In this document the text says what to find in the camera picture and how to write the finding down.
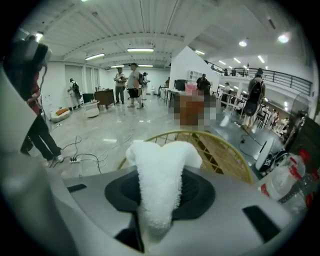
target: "black shorts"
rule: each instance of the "black shorts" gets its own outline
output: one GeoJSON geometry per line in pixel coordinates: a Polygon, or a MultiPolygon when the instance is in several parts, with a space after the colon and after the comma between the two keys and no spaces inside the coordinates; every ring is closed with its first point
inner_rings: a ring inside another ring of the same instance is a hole
{"type": "Polygon", "coordinates": [[[128,89],[130,98],[139,98],[138,89],[128,89]]]}

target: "white coffee table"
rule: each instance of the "white coffee table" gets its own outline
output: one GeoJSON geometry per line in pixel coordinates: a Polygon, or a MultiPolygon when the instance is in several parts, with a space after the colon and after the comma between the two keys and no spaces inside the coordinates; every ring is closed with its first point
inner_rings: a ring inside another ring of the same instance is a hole
{"type": "Polygon", "coordinates": [[[84,116],[86,118],[93,118],[96,116],[99,116],[99,108],[98,108],[98,104],[100,101],[96,101],[96,102],[87,102],[85,104],[82,105],[83,109],[84,109],[84,116]]]}

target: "shoe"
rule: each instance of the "shoe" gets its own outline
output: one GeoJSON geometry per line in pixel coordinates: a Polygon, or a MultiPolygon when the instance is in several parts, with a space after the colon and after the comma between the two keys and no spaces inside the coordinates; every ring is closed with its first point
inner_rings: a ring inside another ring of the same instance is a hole
{"type": "Polygon", "coordinates": [[[58,161],[59,161],[60,163],[65,159],[65,157],[64,157],[63,154],[58,155],[56,158],[58,159],[58,161]]]}
{"type": "Polygon", "coordinates": [[[51,160],[44,160],[44,167],[51,167],[52,163],[54,162],[54,159],[51,159],[51,160]]]}

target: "orange cushion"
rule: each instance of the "orange cushion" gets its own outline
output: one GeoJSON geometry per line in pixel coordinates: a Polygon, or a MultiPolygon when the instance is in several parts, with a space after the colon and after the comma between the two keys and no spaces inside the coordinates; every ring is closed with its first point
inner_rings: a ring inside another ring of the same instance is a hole
{"type": "Polygon", "coordinates": [[[63,114],[64,112],[67,112],[69,109],[67,109],[67,108],[61,108],[61,109],[59,109],[57,112],[55,112],[55,114],[57,115],[57,116],[60,116],[61,114],[63,114]]]}

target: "person in red shirt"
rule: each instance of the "person in red shirt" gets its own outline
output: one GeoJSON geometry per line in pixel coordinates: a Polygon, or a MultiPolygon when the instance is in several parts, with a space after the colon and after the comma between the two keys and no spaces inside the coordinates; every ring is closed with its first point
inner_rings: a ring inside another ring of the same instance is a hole
{"type": "Polygon", "coordinates": [[[29,107],[36,114],[36,119],[28,132],[28,136],[34,146],[41,152],[43,158],[47,160],[46,165],[50,166],[54,158],[57,158],[59,162],[62,162],[64,160],[64,156],[61,154],[61,149],[57,146],[56,142],[50,135],[45,120],[41,117],[41,109],[38,103],[38,98],[40,96],[40,88],[38,86],[40,70],[41,69],[39,69],[34,75],[31,97],[26,101],[29,107]]]}

